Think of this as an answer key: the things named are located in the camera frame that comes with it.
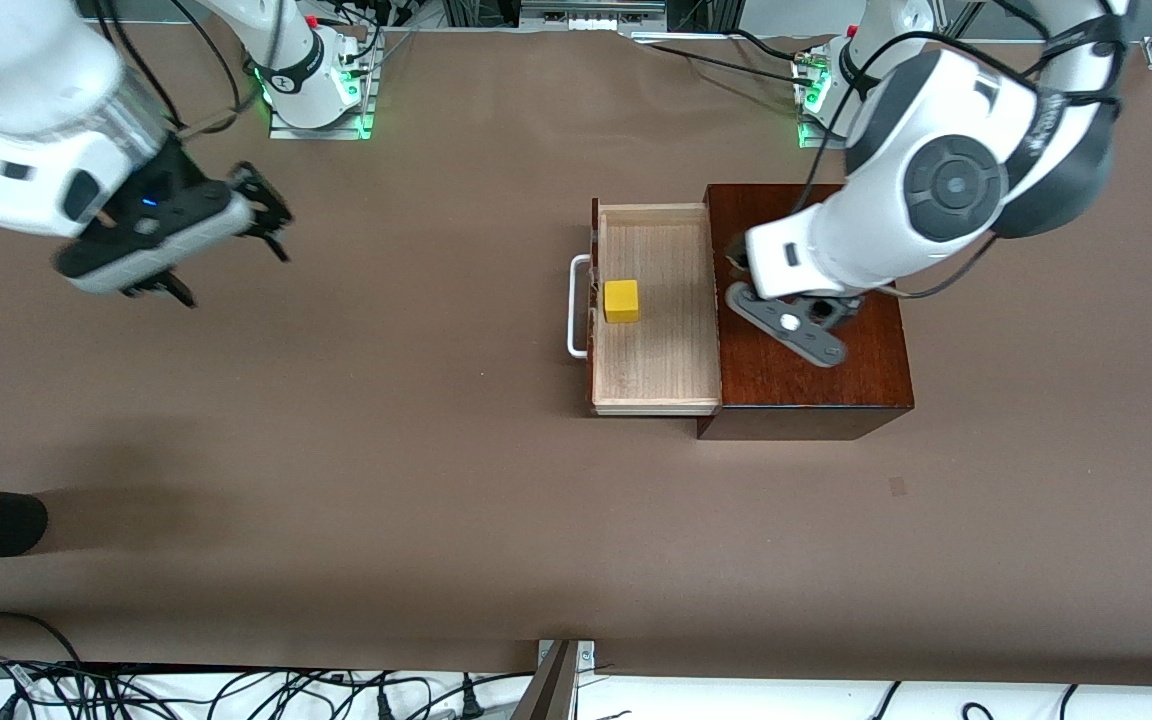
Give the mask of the aluminium frame rail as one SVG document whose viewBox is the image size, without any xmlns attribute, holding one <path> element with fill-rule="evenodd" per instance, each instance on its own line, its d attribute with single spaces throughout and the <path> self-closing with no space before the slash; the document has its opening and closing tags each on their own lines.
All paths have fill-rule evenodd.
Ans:
<svg viewBox="0 0 1152 720">
<path fill-rule="evenodd" d="M 435 0 L 447 26 L 622 35 L 717 33 L 738 26 L 748 0 Z"/>
</svg>

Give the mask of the light wood drawer white handle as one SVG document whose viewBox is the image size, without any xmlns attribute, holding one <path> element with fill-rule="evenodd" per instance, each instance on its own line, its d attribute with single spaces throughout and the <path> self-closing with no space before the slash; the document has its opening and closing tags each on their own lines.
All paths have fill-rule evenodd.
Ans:
<svg viewBox="0 0 1152 720">
<path fill-rule="evenodd" d="M 584 363 L 591 414 L 708 416 L 721 401 L 717 279 L 702 202 L 591 202 L 588 251 L 567 274 L 566 351 Z M 602 282 L 636 279 L 641 320 L 605 323 Z"/>
</svg>

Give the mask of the grey metal beam bracket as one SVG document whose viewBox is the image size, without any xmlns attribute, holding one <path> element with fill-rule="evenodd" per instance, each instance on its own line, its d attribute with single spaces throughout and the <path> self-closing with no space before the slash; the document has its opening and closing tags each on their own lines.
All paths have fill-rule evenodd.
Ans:
<svg viewBox="0 0 1152 720">
<path fill-rule="evenodd" d="M 540 641 L 538 670 L 509 720 L 576 720 L 579 680 L 594 673 L 594 641 Z"/>
</svg>

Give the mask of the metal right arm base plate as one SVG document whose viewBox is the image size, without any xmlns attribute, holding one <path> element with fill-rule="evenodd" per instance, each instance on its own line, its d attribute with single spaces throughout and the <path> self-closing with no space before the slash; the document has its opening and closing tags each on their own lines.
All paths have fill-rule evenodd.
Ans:
<svg viewBox="0 0 1152 720">
<path fill-rule="evenodd" d="M 270 105 L 270 138 L 366 141 L 380 88 L 378 50 L 364 56 L 356 38 L 317 29 L 323 41 L 320 63 L 296 81 L 287 74 L 256 70 L 262 97 Z"/>
</svg>

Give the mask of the yellow wooden block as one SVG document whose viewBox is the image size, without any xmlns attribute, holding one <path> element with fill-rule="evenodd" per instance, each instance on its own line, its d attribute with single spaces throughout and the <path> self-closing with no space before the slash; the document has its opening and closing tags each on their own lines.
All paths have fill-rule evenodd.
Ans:
<svg viewBox="0 0 1152 720">
<path fill-rule="evenodd" d="M 636 279 L 602 282 L 602 316 L 609 324 L 639 323 L 641 293 Z"/>
</svg>

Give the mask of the brown table cover mat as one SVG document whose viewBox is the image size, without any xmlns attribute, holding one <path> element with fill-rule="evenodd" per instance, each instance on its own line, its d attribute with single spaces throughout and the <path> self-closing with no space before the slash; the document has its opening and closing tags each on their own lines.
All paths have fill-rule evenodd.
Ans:
<svg viewBox="0 0 1152 720">
<path fill-rule="evenodd" d="M 588 415 L 590 205 L 805 176 L 791 96 L 602 33 L 420 33 L 370 141 L 252 161 L 291 260 L 94 297 L 0 229 L 0 488 L 56 507 L 0 611 L 88 661 L 1152 684 L 1152 70 L 1114 177 L 902 306 L 916 406 L 841 444 Z"/>
</svg>

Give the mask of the dark brown wooden cabinet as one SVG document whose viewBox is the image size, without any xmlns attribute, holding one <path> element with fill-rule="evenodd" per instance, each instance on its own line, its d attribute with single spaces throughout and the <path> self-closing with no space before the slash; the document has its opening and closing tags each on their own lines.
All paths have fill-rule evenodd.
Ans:
<svg viewBox="0 0 1152 720">
<path fill-rule="evenodd" d="M 723 300 L 738 279 L 728 247 L 755 225 L 790 214 L 799 184 L 710 184 L 710 255 L 717 278 L 719 406 L 698 420 L 705 441 L 850 441 L 914 410 L 899 301 L 869 295 L 833 331 L 846 361 L 817 366 L 755 327 Z"/>
</svg>

